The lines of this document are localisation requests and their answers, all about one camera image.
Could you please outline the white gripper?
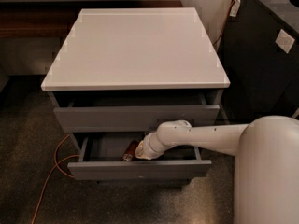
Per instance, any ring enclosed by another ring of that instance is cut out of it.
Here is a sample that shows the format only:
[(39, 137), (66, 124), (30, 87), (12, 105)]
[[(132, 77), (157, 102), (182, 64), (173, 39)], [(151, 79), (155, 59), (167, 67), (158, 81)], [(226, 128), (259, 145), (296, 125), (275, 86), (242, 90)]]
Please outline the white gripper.
[(168, 147), (159, 140), (157, 133), (150, 133), (144, 138), (143, 142), (139, 142), (135, 150), (135, 156), (138, 159), (153, 160), (162, 156), (167, 150)]

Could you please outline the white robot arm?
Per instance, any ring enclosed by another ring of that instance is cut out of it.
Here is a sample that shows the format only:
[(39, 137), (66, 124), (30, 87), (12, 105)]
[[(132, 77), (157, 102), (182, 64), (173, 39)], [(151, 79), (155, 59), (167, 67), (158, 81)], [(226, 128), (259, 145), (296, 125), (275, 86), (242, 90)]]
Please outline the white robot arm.
[(235, 158), (234, 224), (299, 224), (299, 120), (266, 116), (206, 127), (168, 121), (145, 136), (135, 155), (153, 160), (182, 145)]

